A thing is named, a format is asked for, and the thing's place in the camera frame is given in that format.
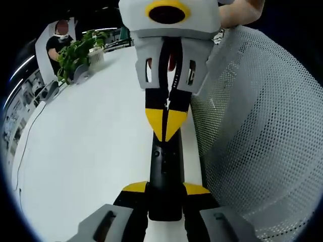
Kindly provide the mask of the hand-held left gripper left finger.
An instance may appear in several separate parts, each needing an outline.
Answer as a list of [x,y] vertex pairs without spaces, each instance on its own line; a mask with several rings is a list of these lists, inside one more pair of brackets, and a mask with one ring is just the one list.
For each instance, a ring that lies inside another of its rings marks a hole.
[[78,225],[68,241],[144,241],[148,227],[148,182],[125,186],[113,204],[105,204]]

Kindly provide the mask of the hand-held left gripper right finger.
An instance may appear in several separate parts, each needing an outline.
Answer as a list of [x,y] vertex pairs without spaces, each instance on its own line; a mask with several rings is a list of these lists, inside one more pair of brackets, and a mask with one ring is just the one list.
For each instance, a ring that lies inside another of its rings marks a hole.
[[201,185],[183,183],[183,214],[188,241],[260,241],[253,225],[229,207],[221,207]]

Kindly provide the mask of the person's right hand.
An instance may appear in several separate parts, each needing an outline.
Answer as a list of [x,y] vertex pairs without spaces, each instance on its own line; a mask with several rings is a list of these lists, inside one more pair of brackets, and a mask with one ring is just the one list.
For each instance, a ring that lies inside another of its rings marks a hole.
[[229,5],[219,7],[221,28],[232,28],[257,21],[264,8],[264,0],[236,0]]

